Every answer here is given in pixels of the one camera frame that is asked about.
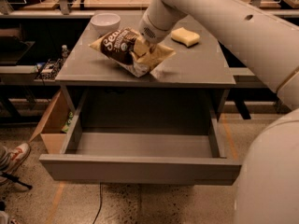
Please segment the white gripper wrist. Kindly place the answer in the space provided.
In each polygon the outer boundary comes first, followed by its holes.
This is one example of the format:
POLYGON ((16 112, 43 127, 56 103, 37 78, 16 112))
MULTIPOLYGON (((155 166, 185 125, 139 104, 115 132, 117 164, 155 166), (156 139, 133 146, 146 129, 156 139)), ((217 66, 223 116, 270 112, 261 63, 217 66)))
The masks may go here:
POLYGON ((139 23, 138 31, 145 38, 139 37, 134 44, 133 54, 136 61, 156 67, 165 59, 175 55, 175 51, 162 42, 172 31, 176 23, 186 14, 170 7, 162 0, 151 0, 139 23))

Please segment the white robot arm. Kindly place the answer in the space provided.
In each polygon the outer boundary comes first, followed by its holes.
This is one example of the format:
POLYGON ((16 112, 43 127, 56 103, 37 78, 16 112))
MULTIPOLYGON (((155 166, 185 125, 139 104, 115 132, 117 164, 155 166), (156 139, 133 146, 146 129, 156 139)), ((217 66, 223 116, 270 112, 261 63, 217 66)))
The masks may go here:
POLYGON ((234 224, 299 224, 299 29, 239 0, 151 0, 140 33, 159 43, 190 15, 291 111, 252 142, 240 170, 234 224))

